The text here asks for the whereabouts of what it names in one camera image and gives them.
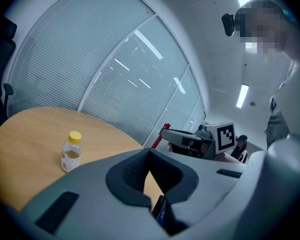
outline wooden table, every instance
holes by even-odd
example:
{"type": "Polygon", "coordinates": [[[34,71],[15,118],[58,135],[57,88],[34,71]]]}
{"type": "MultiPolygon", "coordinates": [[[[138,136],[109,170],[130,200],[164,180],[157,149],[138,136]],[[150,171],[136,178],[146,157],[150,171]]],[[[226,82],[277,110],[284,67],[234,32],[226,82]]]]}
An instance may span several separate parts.
{"type": "MultiPolygon", "coordinates": [[[[0,200],[20,211],[36,194],[65,175],[61,147],[70,131],[82,134],[81,164],[142,149],[133,138],[96,117],[57,107],[24,110],[0,127],[0,200]]],[[[144,193],[152,208],[162,195],[151,173],[144,193]]]]}

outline ceiling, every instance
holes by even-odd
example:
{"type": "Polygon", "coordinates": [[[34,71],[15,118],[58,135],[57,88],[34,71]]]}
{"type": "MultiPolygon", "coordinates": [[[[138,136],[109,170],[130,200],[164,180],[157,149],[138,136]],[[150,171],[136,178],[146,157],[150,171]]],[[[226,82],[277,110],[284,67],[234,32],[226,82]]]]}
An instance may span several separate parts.
{"type": "Polygon", "coordinates": [[[211,107],[207,121],[214,112],[224,115],[234,120],[235,125],[243,126],[239,129],[245,129],[237,135],[246,134],[248,138],[250,135],[250,142],[266,149],[264,130],[270,116],[268,103],[287,76],[288,59],[283,54],[276,54],[266,62],[263,54],[246,52],[245,44],[240,43],[239,38],[225,35],[221,16],[235,14],[240,7],[238,0],[164,2],[180,19],[201,59],[211,107]],[[249,91],[242,108],[237,108],[242,83],[249,85],[249,91]]]}

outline bottle label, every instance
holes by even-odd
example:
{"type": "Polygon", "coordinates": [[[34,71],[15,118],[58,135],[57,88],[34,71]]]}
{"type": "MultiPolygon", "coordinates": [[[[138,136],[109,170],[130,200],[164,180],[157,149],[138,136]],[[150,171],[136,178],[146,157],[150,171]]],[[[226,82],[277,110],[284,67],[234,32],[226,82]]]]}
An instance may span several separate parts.
{"type": "Polygon", "coordinates": [[[61,168],[66,173],[80,165],[81,154],[75,151],[61,151],[61,168]]]}

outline red object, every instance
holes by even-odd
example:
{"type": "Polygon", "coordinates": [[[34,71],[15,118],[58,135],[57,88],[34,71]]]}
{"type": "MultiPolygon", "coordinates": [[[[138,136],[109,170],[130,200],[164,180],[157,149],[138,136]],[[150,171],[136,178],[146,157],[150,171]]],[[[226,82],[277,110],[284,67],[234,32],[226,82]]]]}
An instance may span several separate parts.
{"type": "MultiPolygon", "coordinates": [[[[171,126],[171,124],[165,123],[164,126],[163,126],[163,128],[161,129],[161,131],[162,131],[163,129],[169,129],[170,126],[171,126]]],[[[162,137],[161,137],[161,131],[160,131],[160,133],[159,133],[159,137],[156,139],[156,141],[155,141],[155,142],[153,143],[153,145],[151,146],[152,149],[155,149],[155,148],[158,146],[158,144],[160,143],[160,141],[162,140],[162,137]]]]}

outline window blind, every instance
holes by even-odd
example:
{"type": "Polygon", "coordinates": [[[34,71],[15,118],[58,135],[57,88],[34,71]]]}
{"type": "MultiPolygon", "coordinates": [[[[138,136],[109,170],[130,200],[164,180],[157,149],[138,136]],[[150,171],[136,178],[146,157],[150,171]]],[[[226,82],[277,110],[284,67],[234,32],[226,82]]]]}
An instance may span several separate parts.
{"type": "Polygon", "coordinates": [[[155,17],[111,58],[81,111],[113,124],[143,145],[178,85],[174,78],[181,79],[187,64],[155,17]]]}
{"type": "Polygon", "coordinates": [[[76,110],[109,53],[151,15],[139,0],[58,1],[17,54],[8,115],[41,106],[76,110]]]}

